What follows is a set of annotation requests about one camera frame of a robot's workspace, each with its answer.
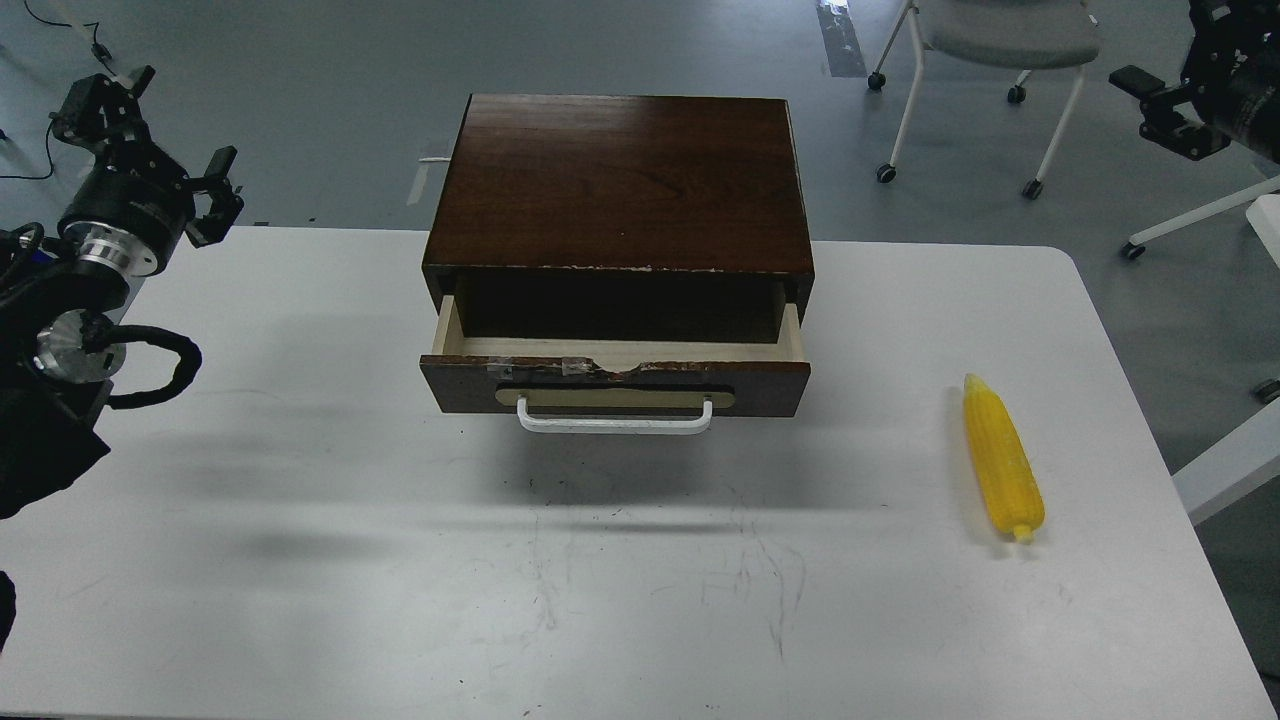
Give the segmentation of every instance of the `gray floor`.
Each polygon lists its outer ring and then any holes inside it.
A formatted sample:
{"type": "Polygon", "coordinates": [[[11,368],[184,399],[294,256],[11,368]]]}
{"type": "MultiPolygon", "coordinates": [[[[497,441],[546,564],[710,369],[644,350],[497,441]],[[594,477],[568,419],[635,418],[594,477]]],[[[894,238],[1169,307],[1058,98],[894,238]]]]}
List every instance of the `gray floor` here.
{"type": "MultiPolygon", "coordinates": [[[[143,111],[177,159],[202,169],[212,149],[239,147],[244,224],[430,227],[443,173],[429,174],[415,202],[416,159],[448,152],[472,91],[786,97],[814,238],[1066,251],[1171,470],[1260,409],[1249,388],[1280,373],[1280,269],[1243,209],[1174,233],[1134,264],[1116,255],[1129,233],[1265,177],[1239,146],[1190,163],[1139,140],[1135,102],[1106,82],[1130,63],[1176,74],[1192,36],[1184,3],[1096,4],[1103,53],[1036,202],[1018,191],[1039,163],[1068,73],[1034,77],[1027,102],[1011,106],[1004,100],[1011,73],[931,54],[899,179],[878,186],[873,170],[888,156],[905,104],[910,47],[895,47],[888,86],[870,95],[860,78],[832,77],[815,4],[86,0],[73,8],[84,22],[102,22],[100,40],[116,68],[157,68],[143,111]]],[[[851,5],[858,44],[874,64],[896,0],[851,5]]],[[[32,6],[56,18],[46,0],[32,6]]],[[[0,143],[0,172],[44,170],[47,111],[72,81],[97,69],[72,31],[36,23],[18,3],[0,6],[0,128],[12,136],[0,143]]],[[[51,181],[0,181],[4,224],[59,217],[88,155],[55,143],[54,159],[51,181]]],[[[183,251],[175,261],[198,260],[183,251]]],[[[1280,670],[1276,484],[1199,529],[1256,660],[1271,673],[1280,670]]]]}

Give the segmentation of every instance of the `drawer handle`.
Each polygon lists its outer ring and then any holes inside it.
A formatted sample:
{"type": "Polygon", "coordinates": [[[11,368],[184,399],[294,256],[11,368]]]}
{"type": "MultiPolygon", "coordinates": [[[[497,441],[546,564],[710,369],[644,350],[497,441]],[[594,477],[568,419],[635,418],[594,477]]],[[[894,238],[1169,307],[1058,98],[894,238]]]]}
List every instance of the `drawer handle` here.
{"type": "Polygon", "coordinates": [[[534,418],[529,398],[516,401],[520,425],[534,433],[589,433],[631,436],[695,436],[712,424],[712,398],[703,398],[703,414],[691,420],[654,420],[650,418],[534,418]]]}

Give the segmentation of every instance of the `chair seat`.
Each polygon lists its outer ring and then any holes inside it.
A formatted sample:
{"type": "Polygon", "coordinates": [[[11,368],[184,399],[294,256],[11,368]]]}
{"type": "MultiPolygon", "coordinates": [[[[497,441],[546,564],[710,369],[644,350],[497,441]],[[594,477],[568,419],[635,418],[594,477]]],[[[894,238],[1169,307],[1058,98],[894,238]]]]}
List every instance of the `chair seat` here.
{"type": "Polygon", "coordinates": [[[1000,68],[1073,68],[1098,56],[1098,28],[1079,0],[920,0],[924,41],[1000,68]]]}

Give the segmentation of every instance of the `yellow corn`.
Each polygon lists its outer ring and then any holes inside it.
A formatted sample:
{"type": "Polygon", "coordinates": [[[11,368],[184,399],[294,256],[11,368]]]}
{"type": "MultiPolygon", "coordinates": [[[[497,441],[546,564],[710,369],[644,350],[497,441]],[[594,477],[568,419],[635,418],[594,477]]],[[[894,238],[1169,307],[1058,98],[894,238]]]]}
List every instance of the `yellow corn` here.
{"type": "Polygon", "coordinates": [[[964,378],[964,424],[991,523],[1030,542],[1044,523],[1044,501],[1005,404],[974,374],[964,378]]]}

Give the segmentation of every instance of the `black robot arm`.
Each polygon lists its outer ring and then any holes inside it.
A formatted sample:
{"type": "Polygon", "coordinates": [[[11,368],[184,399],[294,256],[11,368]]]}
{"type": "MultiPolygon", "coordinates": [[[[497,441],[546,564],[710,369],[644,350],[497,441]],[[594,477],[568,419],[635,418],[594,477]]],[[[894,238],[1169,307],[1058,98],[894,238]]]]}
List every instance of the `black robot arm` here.
{"type": "Polygon", "coordinates": [[[1139,133],[1192,160],[1235,140],[1280,161],[1280,4],[1190,0],[1190,19],[1196,38],[1179,85],[1134,65],[1111,73],[1111,85],[1139,101],[1139,133]],[[1176,110],[1188,102],[1199,120],[1176,110]]]}
{"type": "Polygon", "coordinates": [[[138,97],[154,76],[146,67],[128,87],[102,74],[72,86],[50,133],[92,152],[93,168],[56,233],[40,223],[0,231],[0,518],[65,489],[106,455],[93,433],[104,406],[164,402],[200,368],[191,340],[105,316],[127,300],[129,278],[164,270],[184,232],[197,247],[220,242],[243,208],[227,177],[234,147],[192,178],[151,141],[138,97]],[[210,197],[201,217],[198,193],[210,197]],[[131,342],[170,350],[178,364],[159,389],[113,396],[131,342]]]}

